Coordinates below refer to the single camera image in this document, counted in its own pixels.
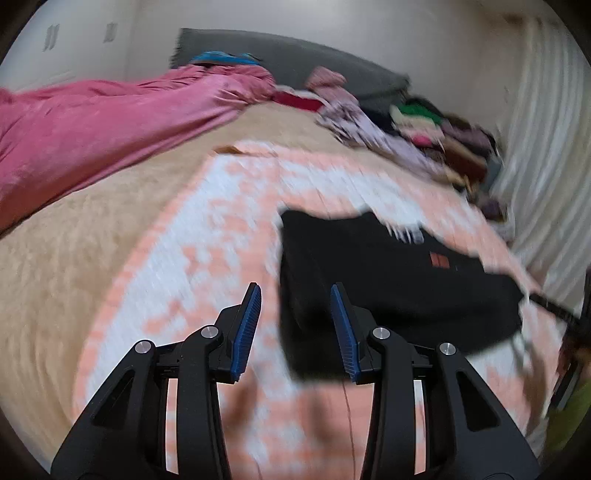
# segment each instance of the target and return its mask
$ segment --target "pile of clothes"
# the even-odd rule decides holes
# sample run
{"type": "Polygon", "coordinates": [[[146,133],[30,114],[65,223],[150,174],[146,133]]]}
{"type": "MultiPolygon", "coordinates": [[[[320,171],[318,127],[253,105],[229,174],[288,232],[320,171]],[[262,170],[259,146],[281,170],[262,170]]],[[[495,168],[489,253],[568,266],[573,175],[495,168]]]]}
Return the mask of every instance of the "pile of clothes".
{"type": "Polygon", "coordinates": [[[389,115],[361,108],[345,83],[340,73],[316,67],[307,90],[278,86],[273,101],[318,112],[318,123],[344,144],[366,147],[421,178],[461,188],[485,181],[496,153],[491,134],[421,97],[392,105],[389,115]]]}

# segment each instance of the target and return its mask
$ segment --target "beige blanket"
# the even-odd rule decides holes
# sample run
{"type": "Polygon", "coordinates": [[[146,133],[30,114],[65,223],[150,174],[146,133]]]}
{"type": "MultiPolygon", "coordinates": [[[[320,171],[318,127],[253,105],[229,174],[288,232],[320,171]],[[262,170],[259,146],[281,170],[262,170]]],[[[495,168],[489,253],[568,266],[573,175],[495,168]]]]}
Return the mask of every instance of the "beige blanket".
{"type": "Polygon", "coordinates": [[[274,103],[250,107],[229,125],[55,202],[0,239],[0,407],[46,467],[72,425],[77,362],[111,281],[210,150],[263,140],[346,153],[407,175],[340,144],[313,118],[274,103]]]}

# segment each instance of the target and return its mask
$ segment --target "folded clothes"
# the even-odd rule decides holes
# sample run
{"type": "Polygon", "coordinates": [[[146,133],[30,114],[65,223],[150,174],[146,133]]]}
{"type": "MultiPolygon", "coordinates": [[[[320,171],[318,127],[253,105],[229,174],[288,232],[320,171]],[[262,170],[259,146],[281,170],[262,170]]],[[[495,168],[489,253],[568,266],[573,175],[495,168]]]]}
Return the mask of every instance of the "folded clothes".
{"type": "Polygon", "coordinates": [[[326,67],[316,67],[304,84],[309,90],[332,102],[359,103],[357,99],[343,88],[347,82],[344,76],[326,67]]]}
{"type": "Polygon", "coordinates": [[[361,107],[361,111],[383,132],[393,137],[399,137],[400,131],[393,126],[392,118],[388,113],[378,112],[371,108],[361,107]]]}
{"type": "Polygon", "coordinates": [[[458,181],[457,175],[444,165],[427,158],[405,139],[392,137],[380,130],[361,111],[359,105],[346,102],[332,103],[318,113],[316,122],[330,129],[345,145],[367,147],[424,179],[443,183],[458,181]]]}
{"type": "Polygon", "coordinates": [[[424,139],[427,138],[431,144],[438,144],[445,135],[441,131],[441,128],[433,124],[432,127],[400,127],[400,134],[410,140],[414,145],[417,143],[424,143],[424,139]]]}
{"type": "Polygon", "coordinates": [[[444,120],[441,123],[441,130],[448,137],[458,140],[475,155],[488,158],[493,151],[488,136],[479,128],[460,129],[454,127],[449,120],[444,120]]]}
{"type": "Polygon", "coordinates": [[[435,122],[430,118],[421,115],[404,115],[400,111],[400,108],[395,105],[390,107],[390,116],[392,117],[392,122],[394,122],[398,128],[438,128],[437,125],[435,125],[435,122]]]}
{"type": "Polygon", "coordinates": [[[385,226],[372,212],[328,220],[288,210],[281,220],[281,340],[301,377],[343,374],[329,310],[336,282],[353,305],[417,345],[451,342],[472,353],[521,328],[513,278],[485,272],[478,257],[423,228],[385,226]]]}
{"type": "Polygon", "coordinates": [[[427,110],[429,110],[431,113],[434,113],[435,115],[438,115],[442,118],[445,117],[445,115],[443,115],[443,113],[441,113],[439,108],[437,108],[435,105],[433,105],[429,100],[427,100],[424,97],[419,97],[419,96],[408,97],[404,101],[404,104],[405,105],[422,105],[427,110]]]}
{"type": "Polygon", "coordinates": [[[425,108],[423,105],[419,105],[418,103],[400,105],[398,108],[404,115],[424,116],[433,120],[436,125],[440,125],[443,121],[441,116],[433,113],[431,110],[425,108]]]}
{"type": "Polygon", "coordinates": [[[486,178],[488,165],[486,160],[478,155],[474,155],[460,142],[450,137],[441,140],[446,163],[462,177],[466,176],[471,183],[482,183],[486,178]]]}
{"type": "Polygon", "coordinates": [[[421,152],[423,152],[423,155],[430,158],[431,160],[433,160],[437,163],[446,164],[446,158],[445,158],[444,152],[442,152],[436,148],[428,148],[428,147],[421,148],[420,150],[421,150],[421,152]]]}

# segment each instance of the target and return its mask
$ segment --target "pink cloth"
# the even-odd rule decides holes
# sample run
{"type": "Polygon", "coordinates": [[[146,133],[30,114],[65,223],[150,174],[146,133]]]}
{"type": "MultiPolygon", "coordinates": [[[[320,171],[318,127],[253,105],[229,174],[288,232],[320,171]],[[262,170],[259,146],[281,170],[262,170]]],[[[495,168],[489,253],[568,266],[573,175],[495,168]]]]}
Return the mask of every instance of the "pink cloth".
{"type": "Polygon", "coordinates": [[[0,232],[48,202],[175,147],[268,100],[260,66],[186,66],[141,83],[0,89],[0,232]]]}
{"type": "Polygon", "coordinates": [[[326,67],[316,67],[306,80],[305,87],[330,103],[359,103],[352,94],[343,88],[346,82],[347,80],[340,73],[333,72],[326,67]]]}

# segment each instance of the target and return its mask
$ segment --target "white cloth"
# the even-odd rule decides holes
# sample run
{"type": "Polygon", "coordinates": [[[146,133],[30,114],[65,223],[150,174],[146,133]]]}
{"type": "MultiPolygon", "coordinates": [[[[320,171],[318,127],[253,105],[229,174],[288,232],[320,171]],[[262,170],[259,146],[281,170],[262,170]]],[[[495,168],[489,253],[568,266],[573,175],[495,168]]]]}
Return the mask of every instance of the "white cloth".
{"type": "Polygon", "coordinates": [[[571,307],[591,263],[591,68],[566,27],[528,19],[525,60],[493,193],[510,202],[513,250],[571,307]]]}

